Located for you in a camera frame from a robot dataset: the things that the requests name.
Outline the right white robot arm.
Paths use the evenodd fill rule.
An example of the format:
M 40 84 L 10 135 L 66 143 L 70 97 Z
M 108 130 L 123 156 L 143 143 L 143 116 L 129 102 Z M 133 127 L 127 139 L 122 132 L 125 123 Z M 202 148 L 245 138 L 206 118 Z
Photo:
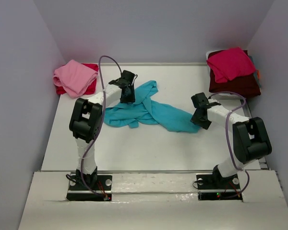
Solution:
M 208 180 L 215 185 L 244 170 L 249 163 L 272 153 L 272 145 L 264 121 L 259 117 L 248 118 L 226 109 L 218 100 L 197 93 L 191 97 L 195 112 L 191 122 L 207 130 L 212 123 L 225 129 L 229 158 L 216 165 Z

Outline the turquoise t shirt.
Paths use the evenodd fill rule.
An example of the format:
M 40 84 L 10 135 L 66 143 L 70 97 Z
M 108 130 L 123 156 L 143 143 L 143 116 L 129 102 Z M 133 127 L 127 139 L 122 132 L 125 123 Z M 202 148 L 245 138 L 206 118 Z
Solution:
M 157 82 L 150 80 L 135 89 L 135 102 L 108 107 L 104 123 L 110 127 L 138 128 L 139 124 L 161 125 L 170 132 L 197 133 L 198 125 L 191 122 L 192 114 L 169 104 L 151 99 L 158 92 Z

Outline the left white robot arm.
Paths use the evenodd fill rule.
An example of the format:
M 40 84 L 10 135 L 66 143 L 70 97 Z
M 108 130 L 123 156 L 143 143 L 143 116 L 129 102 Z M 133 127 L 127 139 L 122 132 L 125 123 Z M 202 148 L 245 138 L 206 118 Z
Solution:
M 111 80 L 102 91 L 88 99 L 78 98 L 74 104 L 69 130 L 75 138 L 78 150 L 78 166 L 74 183 L 92 189 L 97 182 L 95 141 L 99 136 L 105 117 L 105 109 L 120 100 L 123 104 L 135 102 L 134 81 L 137 75 L 124 70 L 120 78 Z

